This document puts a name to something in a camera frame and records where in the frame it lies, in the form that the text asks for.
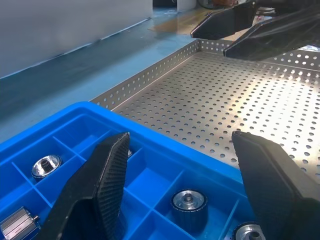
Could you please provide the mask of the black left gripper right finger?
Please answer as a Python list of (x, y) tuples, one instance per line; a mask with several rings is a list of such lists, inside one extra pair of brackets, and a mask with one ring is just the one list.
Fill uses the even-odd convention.
[(266, 240), (320, 240), (320, 184), (277, 143), (231, 136), (244, 189)]

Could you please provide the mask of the white box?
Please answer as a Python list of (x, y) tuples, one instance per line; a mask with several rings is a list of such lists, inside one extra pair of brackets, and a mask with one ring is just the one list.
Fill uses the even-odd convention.
[(197, 6), (197, 0), (176, 0), (176, 10), (178, 13), (189, 11)]

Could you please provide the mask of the blue plastic compartment tray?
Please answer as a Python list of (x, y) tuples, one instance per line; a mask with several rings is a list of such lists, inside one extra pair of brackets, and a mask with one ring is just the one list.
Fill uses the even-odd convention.
[[(0, 144), (0, 222), (19, 208), (39, 216), (40, 230), (70, 177), (108, 137), (128, 132), (129, 150), (117, 240), (232, 240), (233, 230), (256, 218), (240, 172), (93, 103), (79, 102)], [(36, 182), (36, 161), (58, 155), (62, 165)], [(179, 227), (172, 196), (185, 189), (208, 198), (199, 233)]]

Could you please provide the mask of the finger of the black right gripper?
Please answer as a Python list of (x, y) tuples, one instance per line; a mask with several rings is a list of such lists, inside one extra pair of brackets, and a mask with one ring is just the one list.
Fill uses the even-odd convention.
[(307, 45), (320, 48), (320, 4), (255, 24), (225, 48), (223, 55), (260, 61)]
[(210, 13), (190, 33), (195, 39), (219, 40), (252, 26), (256, 16), (255, 1), (244, 1), (219, 12)]

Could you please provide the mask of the perforated steel tray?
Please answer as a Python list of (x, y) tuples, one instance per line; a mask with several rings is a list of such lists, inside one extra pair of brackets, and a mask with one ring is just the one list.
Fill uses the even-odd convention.
[(320, 48), (248, 61), (228, 45), (195, 40), (93, 102), (234, 168), (232, 132), (262, 136), (320, 181)]

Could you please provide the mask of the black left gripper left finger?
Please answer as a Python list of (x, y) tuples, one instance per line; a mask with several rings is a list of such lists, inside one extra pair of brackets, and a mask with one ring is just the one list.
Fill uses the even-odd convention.
[(117, 240), (124, 195), (129, 132), (107, 137), (69, 178), (37, 240)]

